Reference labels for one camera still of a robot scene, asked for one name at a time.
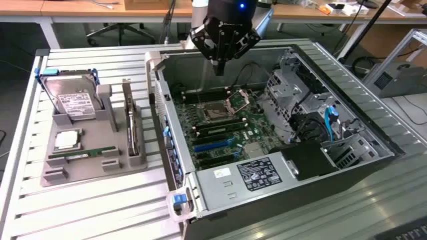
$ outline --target power supply label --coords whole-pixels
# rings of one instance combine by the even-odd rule
[[[247,190],[254,192],[282,183],[280,176],[268,157],[238,164]]]

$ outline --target office chair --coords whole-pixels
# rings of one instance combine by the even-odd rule
[[[152,36],[148,32],[143,31],[144,29],[144,24],[140,23],[139,24],[139,29],[134,28],[131,25],[134,23],[124,23],[124,22],[120,22],[120,23],[115,23],[112,25],[110,25],[108,23],[103,23],[103,28],[92,33],[90,33],[88,35],[86,35],[86,39],[87,39],[87,43],[92,46],[92,47],[98,47],[98,43],[95,41],[95,39],[92,39],[92,37],[96,37],[96,36],[100,36],[103,33],[107,33],[112,30],[116,30],[118,29],[118,32],[119,32],[119,46],[122,46],[122,37],[123,37],[123,34],[126,34],[126,30],[147,37],[151,39],[150,41],[150,44],[155,44],[156,42],[156,39],[155,39],[155,36]]]

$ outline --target desk leg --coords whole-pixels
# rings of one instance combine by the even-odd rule
[[[350,39],[349,39],[345,47],[342,48],[342,51],[341,51],[337,59],[341,59],[341,58],[346,55],[346,53],[349,52],[350,47],[351,47],[353,44],[355,43],[355,41],[357,41],[357,39],[358,39],[358,37],[359,37],[363,29],[367,27],[367,25],[369,25],[369,24],[365,23],[365,24],[361,24],[361,25],[358,26],[358,28],[355,29],[355,31],[354,31],[354,33],[353,33],[353,35],[351,35],[351,37],[350,37]]]
[[[275,29],[279,33],[282,32],[282,30],[283,30],[283,25],[284,25],[284,23],[279,23],[278,24],[278,28]]]
[[[62,46],[60,46],[60,42],[59,42],[55,30],[54,30],[52,18],[51,17],[42,18],[39,21],[39,24],[40,24],[50,48],[51,49],[60,49]]]

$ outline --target blue pcie slot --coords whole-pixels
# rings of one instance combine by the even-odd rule
[[[207,150],[228,147],[234,143],[234,141],[235,141],[235,137],[228,138],[226,141],[220,141],[220,142],[216,142],[216,143],[199,145],[199,146],[194,147],[194,151],[196,153],[199,153],[199,152],[203,152],[203,151],[207,151]]]

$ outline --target hard drive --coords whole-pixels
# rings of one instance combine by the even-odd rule
[[[95,118],[95,111],[103,109],[103,104],[96,95],[99,82],[94,71],[43,74],[40,81],[59,114],[68,114],[74,121]]]

